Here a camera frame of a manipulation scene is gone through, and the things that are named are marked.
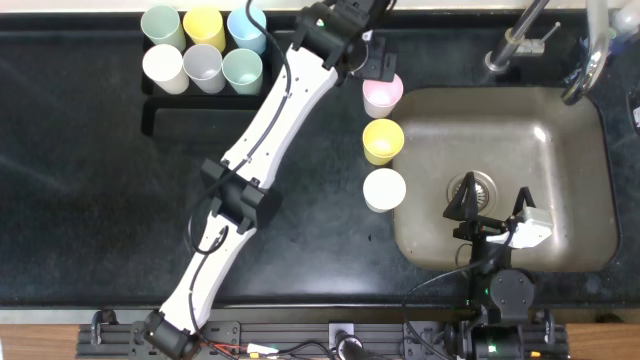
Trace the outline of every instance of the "faucet handle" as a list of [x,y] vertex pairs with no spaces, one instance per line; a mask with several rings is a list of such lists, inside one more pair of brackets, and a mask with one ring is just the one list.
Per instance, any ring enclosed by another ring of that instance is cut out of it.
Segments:
[[514,56],[542,56],[544,54],[544,43],[553,35],[556,30],[560,28],[560,23],[556,22],[554,27],[542,37],[542,39],[524,39],[518,48]]

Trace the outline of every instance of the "wooden floor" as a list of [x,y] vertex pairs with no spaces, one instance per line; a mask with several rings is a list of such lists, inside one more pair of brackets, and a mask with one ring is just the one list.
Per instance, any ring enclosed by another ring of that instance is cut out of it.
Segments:
[[[640,324],[572,324],[568,331],[573,360],[640,359]],[[0,325],[0,360],[73,359],[77,334],[73,325]]]

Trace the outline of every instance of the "black countertop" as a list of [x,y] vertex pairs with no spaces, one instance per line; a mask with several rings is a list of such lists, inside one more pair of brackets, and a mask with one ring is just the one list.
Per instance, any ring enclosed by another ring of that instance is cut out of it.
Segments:
[[[482,59],[516,13],[431,13],[418,22],[406,16],[411,21],[396,16],[385,31],[405,92],[562,86],[586,25],[584,13],[544,14],[533,35],[563,22],[547,53],[517,60],[513,71],[495,78]],[[279,21],[286,27],[291,19]],[[160,149],[140,131],[147,97],[137,21],[135,14],[0,19],[4,308],[158,306],[190,260],[182,234],[189,206],[203,191],[203,157],[180,146]],[[614,60],[590,96],[603,116],[620,248],[597,273],[536,273],[538,305],[640,304],[633,276],[640,256],[640,140],[626,102],[640,81],[640,46]],[[280,212],[242,249],[216,306],[394,305],[439,274],[406,260],[393,239],[392,214],[375,214],[364,203],[362,183],[374,167],[362,153],[370,119],[360,87],[350,80],[332,89],[307,118],[274,185],[284,195]],[[226,147],[218,145],[210,147],[212,159]],[[465,298],[460,277],[426,289],[420,302],[459,305]]]

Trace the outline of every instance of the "sink drain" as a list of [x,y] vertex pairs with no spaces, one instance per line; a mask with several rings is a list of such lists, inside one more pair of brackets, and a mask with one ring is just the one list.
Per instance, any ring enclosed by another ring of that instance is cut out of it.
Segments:
[[[496,190],[496,185],[493,183],[493,180],[486,174],[473,171],[473,174],[476,178],[476,197],[478,201],[478,213],[481,215],[486,215],[495,206],[498,200],[498,192]],[[460,190],[460,186],[462,186],[462,181],[464,180],[465,174],[460,174],[454,177],[451,182],[449,182],[449,186],[447,188],[447,201],[451,202],[454,196]]]

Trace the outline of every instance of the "sink basin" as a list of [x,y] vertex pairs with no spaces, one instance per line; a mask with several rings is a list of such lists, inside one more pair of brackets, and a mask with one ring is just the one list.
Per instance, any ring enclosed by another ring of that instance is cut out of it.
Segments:
[[[465,173],[476,172],[481,215],[506,219],[528,186],[553,218],[553,235],[513,251],[514,267],[597,271],[614,256],[617,222],[599,113],[587,99],[560,101],[561,89],[445,88],[413,91],[393,112],[405,133],[393,168],[407,196],[394,211],[398,246],[412,262],[456,267],[458,223],[442,217]],[[460,264],[470,257],[461,249]]]

